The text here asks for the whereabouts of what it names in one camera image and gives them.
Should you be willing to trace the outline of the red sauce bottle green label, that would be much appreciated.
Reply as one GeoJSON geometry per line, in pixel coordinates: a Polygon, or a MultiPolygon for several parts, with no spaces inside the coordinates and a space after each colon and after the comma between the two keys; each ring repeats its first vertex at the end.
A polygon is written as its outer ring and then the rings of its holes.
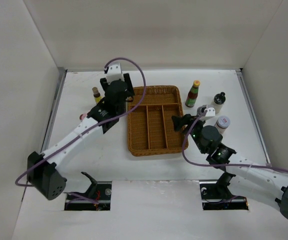
{"type": "Polygon", "coordinates": [[[195,80],[192,84],[192,87],[190,88],[188,94],[187,94],[187,98],[185,101],[185,105],[189,108],[194,107],[196,100],[198,98],[199,95],[199,87],[200,87],[200,81],[199,80],[195,80]]]}

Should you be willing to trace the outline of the jar with red white lid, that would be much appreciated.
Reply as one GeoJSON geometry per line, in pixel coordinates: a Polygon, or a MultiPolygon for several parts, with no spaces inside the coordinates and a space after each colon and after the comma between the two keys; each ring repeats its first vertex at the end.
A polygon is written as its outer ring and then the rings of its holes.
{"type": "Polygon", "coordinates": [[[214,127],[218,130],[220,134],[223,134],[225,130],[230,126],[231,120],[229,117],[222,115],[216,120],[214,127]]]}

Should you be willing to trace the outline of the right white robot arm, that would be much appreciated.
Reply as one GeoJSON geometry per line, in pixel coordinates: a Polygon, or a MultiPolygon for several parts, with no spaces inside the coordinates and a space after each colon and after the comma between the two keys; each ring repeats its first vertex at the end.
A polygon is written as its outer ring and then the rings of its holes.
{"type": "Polygon", "coordinates": [[[206,154],[205,167],[223,173],[216,182],[222,198],[230,195],[256,200],[279,211],[288,220],[288,170],[258,165],[222,143],[223,136],[200,115],[172,116],[173,128],[185,138],[192,137],[201,154],[206,154]]]}

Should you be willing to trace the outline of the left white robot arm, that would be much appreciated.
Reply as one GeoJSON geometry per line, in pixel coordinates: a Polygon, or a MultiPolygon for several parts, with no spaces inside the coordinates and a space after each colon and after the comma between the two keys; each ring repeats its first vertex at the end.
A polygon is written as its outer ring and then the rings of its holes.
{"type": "Polygon", "coordinates": [[[135,92],[129,73],[107,74],[100,79],[104,98],[83,118],[79,125],[52,147],[41,153],[32,152],[27,158],[27,180],[47,200],[61,193],[73,192],[84,199],[96,195],[96,186],[82,178],[69,178],[65,173],[68,163],[86,144],[108,132],[120,118],[128,115],[126,104],[135,92]]]}

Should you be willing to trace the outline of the brown bottle yellow label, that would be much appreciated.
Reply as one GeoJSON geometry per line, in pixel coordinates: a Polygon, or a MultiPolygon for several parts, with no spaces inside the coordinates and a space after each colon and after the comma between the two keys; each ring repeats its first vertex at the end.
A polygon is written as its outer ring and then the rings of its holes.
{"type": "Polygon", "coordinates": [[[92,88],[92,93],[93,93],[93,97],[94,97],[95,103],[98,104],[103,98],[101,93],[99,92],[99,89],[97,87],[93,87],[92,88]]]}

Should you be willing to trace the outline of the salt shaker silver cap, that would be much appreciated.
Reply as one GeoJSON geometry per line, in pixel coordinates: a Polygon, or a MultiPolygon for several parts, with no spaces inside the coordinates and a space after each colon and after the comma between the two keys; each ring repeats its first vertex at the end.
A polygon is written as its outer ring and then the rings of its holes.
{"type": "Polygon", "coordinates": [[[204,112],[205,112],[206,109],[207,109],[207,105],[202,105],[202,106],[197,108],[196,114],[198,116],[204,116],[205,115],[204,112]]]}

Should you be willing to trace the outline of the brown wicker divided tray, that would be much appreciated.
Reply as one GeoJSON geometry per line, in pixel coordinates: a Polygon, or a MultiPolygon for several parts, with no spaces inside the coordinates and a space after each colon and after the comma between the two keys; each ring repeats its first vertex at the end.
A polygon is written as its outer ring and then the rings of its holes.
{"type": "Polygon", "coordinates": [[[135,157],[177,154],[182,151],[184,135],[174,131],[172,116],[182,117],[183,107],[179,89],[174,85],[134,88],[132,109],[127,116],[127,145],[135,157]]]}

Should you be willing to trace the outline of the pink cap spice jar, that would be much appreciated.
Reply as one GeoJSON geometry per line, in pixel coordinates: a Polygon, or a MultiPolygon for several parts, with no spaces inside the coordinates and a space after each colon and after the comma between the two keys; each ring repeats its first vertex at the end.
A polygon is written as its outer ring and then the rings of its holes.
{"type": "Polygon", "coordinates": [[[80,121],[83,121],[83,119],[87,116],[86,113],[83,113],[79,116],[80,121]]]}

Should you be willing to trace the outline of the white bottle black cap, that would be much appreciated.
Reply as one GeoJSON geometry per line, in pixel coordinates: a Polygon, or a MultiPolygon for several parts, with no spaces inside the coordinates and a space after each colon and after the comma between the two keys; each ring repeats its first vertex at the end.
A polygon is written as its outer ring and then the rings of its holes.
{"type": "Polygon", "coordinates": [[[217,93],[212,102],[211,102],[211,105],[213,106],[214,110],[215,110],[215,113],[218,114],[221,110],[221,108],[223,107],[223,105],[225,104],[226,102],[226,94],[225,92],[220,92],[220,93],[217,93]]]}

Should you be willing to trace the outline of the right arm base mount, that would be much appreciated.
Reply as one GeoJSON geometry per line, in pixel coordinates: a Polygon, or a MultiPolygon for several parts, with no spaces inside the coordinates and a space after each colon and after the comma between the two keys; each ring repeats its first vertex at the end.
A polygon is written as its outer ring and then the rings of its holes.
{"type": "Polygon", "coordinates": [[[233,175],[224,172],[218,180],[199,182],[204,211],[249,210],[246,197],[233,195],[228,186],[233,175]]]}

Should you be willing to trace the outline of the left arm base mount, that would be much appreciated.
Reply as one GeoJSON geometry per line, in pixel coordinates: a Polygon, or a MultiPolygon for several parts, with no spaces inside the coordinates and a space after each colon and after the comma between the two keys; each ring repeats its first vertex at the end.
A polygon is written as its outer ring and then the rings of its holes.
{"type": "Polygon", "coordinates": [[[88,178],[89,185],[85,192],[67,194],[65,211],[109,211],[111,209],[112,182],[96,181],[86,172],[81,172],[88,178]]]}

